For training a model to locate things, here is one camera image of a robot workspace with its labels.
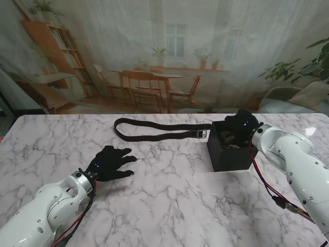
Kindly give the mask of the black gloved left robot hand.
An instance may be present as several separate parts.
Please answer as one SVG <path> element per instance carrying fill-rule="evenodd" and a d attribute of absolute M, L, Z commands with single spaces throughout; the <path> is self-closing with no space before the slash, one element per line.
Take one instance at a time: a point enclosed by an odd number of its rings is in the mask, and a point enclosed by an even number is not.
<path fill-rule="evenodd" d="M 127 163 L 136 162 L 135 156 L 129 155 L 130 148 L 116 149 L 113 146 L 105 146 L 90 162 L 86 173 L 96 173 L 95 180 L 108 182 L 134 175 L 131 170 L 119 171 L 118 169 Z"/>

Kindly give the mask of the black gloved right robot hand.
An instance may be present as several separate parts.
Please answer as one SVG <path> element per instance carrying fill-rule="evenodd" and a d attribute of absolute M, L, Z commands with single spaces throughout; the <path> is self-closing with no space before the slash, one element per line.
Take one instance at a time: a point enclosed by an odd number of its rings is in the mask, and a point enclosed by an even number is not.
<path fill-rule="evenodd" d="M 254 129 L 259 125 L 258 120 L 249 111 L 239 109 L 235 115 L 225 117 L 220 127 L 220 137 L 225 146 L 245 147 Z"/>

